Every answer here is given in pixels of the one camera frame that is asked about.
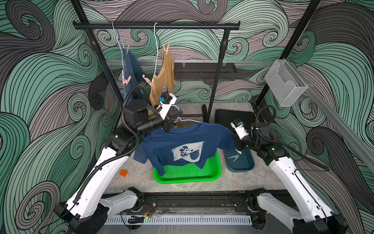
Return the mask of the navy Mickey print t-shirt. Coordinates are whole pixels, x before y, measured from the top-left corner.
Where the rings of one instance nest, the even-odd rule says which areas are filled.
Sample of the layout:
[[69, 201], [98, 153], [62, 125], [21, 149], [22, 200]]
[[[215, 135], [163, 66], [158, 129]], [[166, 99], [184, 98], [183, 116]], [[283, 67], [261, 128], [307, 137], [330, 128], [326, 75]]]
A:
[[194, 163], [202, 169], [218, 148], [228, 156], [237, 155], [234, 133], [222, 125], [202, 122], [169, 132], [161, 128], [152, 131], [135, 150], [134, 160], [142, 164], [149, 160], [163, 176], [165, 166]]

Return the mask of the light blue wire hanger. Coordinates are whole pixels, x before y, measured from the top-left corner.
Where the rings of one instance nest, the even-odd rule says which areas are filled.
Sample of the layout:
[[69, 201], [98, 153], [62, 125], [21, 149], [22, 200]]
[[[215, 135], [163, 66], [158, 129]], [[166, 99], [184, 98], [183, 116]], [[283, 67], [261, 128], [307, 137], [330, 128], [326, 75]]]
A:
[[178, 117], [178, 120], [181, 122], [195, 122], [195, 123], [202, 123], [201, 121], [191, 120], [191, 119], [181, 119], [181, 117]]

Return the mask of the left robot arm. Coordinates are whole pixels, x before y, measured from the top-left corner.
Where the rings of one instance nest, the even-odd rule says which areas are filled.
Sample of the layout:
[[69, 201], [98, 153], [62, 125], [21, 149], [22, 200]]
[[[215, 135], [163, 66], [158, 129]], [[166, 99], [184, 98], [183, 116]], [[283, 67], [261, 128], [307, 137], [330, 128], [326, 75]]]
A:
[[132, 88], [121, 107], [122, 126], [112, 131], [96, 165], [77, 192], [56, 205], [54, 212], [68, 223], [70, 234], [96, 234], [108, 218], [125, 210], [143, 210], [144, 194], [130, 187], [119, 195], [102, 198], [115, 173], [128, 160], [143, 137], [155, 129], [170, 130], [182, 111], [171, 111], [177, 98], [163, 87], [159, 105], [152, 106], [141, 86]]

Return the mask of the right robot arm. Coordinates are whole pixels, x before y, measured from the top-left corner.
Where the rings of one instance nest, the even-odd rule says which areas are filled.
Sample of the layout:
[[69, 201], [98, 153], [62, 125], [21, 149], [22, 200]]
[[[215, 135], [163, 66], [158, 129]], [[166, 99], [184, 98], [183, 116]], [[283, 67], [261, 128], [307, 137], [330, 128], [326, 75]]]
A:
[[259, 115], [256, 114], [251, 131], [248, 132], [241, 120], [234, 120], [231, 127], [237, 134], [237, 152], [242, 152], [245, 148], [255, 151], [282, 181], [297, 209], [291, 208], [265, 191], [249, 195], [249, 209], [269, 212], [294, 234], [345, 233], [349, 227], [347, 219], [344, 215], [333, 212], [319, 198], [301, 174], [301, 170], [297, 169], [288, 152], [291, 151], [315, 165], [316, 172], [328, 172], [329, 168], [289, 145], [271, 139], [268, 125], [267, 122], [260, 122]]

